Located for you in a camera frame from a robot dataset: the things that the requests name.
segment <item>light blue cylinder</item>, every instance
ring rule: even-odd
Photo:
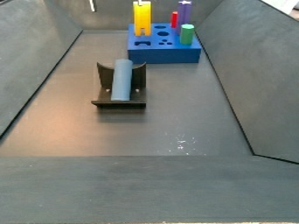
[[[111,101],[129,101],[132,68],[129,59],[116,60]]]

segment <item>blue foam block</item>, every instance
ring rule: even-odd
[[[127,42],[128,59],[135,64],[197,63],[201,45],[192,37],[191,45],[180,44],[180,36],[175,34],[171,24],[152,24],[151,36],[136,36],[135,26],[128,26]]]

